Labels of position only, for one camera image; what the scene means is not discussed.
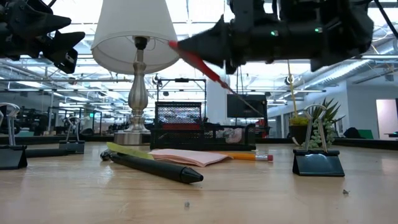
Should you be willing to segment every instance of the black mesh desk organizer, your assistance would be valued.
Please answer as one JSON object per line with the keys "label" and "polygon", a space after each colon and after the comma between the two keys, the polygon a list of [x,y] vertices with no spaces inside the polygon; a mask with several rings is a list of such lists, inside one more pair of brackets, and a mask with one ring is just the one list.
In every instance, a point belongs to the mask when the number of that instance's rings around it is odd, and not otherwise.
{"label": "black mesh desk organizer", "polygon": [[204,123],[201,117],[201,103],[197,102],[156,102],[154,124],[154,129],[151,129],[150,149],[256,149],[255,124],[222,126]]}

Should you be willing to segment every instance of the lamp base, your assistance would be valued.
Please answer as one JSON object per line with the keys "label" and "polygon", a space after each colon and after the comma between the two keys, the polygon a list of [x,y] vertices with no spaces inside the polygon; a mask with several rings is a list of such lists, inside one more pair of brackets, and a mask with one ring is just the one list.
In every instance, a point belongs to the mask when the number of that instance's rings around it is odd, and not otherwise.
{"label": "lamp base", "polygon": [[142,133],[126,133],[120,132],[114,134],[113,142],[122,146],[139,146],[144,145]]}

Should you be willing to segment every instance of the lamp stem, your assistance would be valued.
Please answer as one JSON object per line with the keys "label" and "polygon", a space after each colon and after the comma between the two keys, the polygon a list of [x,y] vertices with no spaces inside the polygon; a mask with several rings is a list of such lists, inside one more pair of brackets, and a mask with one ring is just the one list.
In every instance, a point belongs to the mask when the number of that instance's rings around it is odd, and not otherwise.
{"label": "lamp stem", "polygon": [[132,66],[134,67],[134,81],[128,99],[129,106],[132,109],[131,124],[124,132],[145,134],[149,131],[144,126],[145,117],[143,117],[144,109],[148,106],[148,92],[144,81],[146,64],[144,63],[143,50],[137,50],[137,61]]}

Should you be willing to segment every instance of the pink sticky note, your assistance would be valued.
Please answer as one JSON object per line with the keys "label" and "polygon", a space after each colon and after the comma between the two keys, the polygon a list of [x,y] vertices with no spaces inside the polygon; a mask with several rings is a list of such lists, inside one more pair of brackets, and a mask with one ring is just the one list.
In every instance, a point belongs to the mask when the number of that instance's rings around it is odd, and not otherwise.
{"label": "pink sticky note", "polygon": [[200,152],[179,149],[159,149],[154,150],[149,154],[151,154],[156,160],[168,160],[183,164],[193,164],[200,167],[205,167],[208,164],[219,162],[229,157],[227,155],[212,152]]}

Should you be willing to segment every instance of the black binder clip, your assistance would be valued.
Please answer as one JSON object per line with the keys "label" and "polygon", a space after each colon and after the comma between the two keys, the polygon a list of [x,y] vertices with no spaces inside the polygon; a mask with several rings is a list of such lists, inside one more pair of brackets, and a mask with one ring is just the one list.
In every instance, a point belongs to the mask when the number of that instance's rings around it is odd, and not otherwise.
{"label": "black binder clip", "polygon": [[[60,150],[66,150],[69,154],[84,154],[85,153],[85,142],[79,139],[78,123],[80,123],[80,118],[76,116],[69,117],[67,119],[69,122],[69,129],[66,140],[61,140],[59,144]],[[76,130],[77,141],[69,141],[69,135],[71,130]]]}
{"label": "black binder clip", "polygon": [[[323,150],[308,150],[313,123],[313,118],[308,109],[312,107],[320,107],[322,109],[322,113],[318,118],[318,131],[321,136]],[[308,118],[305,148],[304,150],[293,150],[293,173],[301,176],[344,177],[345,173],[338,157],[340,151],[328,150],[326,146],[322,122],[322,118],[326,114],[326,108],[322,105],[310,105],[304,108],[304,113]]]}
{"label": "black binder clip", "polygon": [[[19,112],[19,107],[12,103],[0,103],[0,106],[10,106],[11,112],[7,115],[8,146],[0,146],[0,170],[14,170],[27,167],[26,146],[17,146],[15,142],[14,120]],[[0,112],[0,125],[4,115]]]}

